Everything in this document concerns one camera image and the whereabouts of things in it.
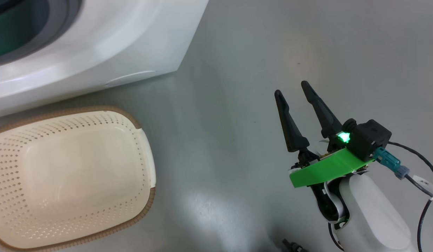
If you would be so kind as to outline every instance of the green plastic strip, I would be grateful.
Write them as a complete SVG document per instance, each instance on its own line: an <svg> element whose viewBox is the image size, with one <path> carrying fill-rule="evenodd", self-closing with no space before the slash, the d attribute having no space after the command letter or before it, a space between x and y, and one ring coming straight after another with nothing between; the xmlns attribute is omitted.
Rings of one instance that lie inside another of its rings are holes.
<svg viewBox="0 0 433 252"><path fill-rule="evenodd" d="M344 176L372 161L363 162L344 148L311 166L291 173L289 178L294 188L305 187Z"/></svg>

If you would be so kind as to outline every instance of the gray floor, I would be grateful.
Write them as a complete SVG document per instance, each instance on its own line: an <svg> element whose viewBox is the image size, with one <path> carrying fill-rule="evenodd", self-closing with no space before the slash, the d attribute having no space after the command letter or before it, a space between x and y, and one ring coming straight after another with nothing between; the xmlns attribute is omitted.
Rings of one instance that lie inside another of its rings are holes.
<svg viewBox="0 0 433 252"><path fill-rule="evenodd" d="M375 119L433 162L433 1L210 0L176 73L0 118L114 105L143 126L157 192L147 216L66 252L278 251L283 238L338 251L307 188L294 189L273 93L312 143L320 126L308 80L340 121ZM423 163L396 156L433 180ZM391 172L370 176L415 236L426 198ZM433 251L433 207L424 251Z"/></svg>

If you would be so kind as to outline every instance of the beige basket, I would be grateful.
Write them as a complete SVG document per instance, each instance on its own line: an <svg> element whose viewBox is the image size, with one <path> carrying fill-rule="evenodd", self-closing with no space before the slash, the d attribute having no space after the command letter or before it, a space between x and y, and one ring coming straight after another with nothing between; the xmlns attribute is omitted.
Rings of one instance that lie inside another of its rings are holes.
<svg viewBox="0 0 433 252"><path fill-rule="evenodd" d="M53 251L135 224L151 207L154 161L127 113L89 107L0 129L0 247Z"/></svg>

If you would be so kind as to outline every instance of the laundry basket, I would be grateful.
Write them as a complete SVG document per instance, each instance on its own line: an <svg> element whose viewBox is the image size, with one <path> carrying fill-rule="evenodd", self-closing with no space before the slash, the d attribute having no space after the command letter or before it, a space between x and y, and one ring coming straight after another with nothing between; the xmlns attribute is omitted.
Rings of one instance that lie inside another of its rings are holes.
<svg viewBox="0 0 433 252"><path fill-rule="evenodd" d="M0 128L0 248L53 251L138 222L155 193L137 121L87 107Z"/></svg>

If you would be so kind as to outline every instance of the cable connector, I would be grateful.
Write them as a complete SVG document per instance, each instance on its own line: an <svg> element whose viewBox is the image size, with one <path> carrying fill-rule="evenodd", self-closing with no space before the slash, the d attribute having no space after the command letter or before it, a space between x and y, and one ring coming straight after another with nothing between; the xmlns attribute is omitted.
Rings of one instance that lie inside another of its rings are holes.
<svg viewBox="0 0 433 252"><path fill-rule="evenodd" d="M397 178L400 180L404 179L405 175L409 174L410 172L406 166L402 166L400 164L400 160L398 158L389 153L383 147L379 147L375 150L373 153L373 159L393 171L395 176L397 176Z"/></svg>

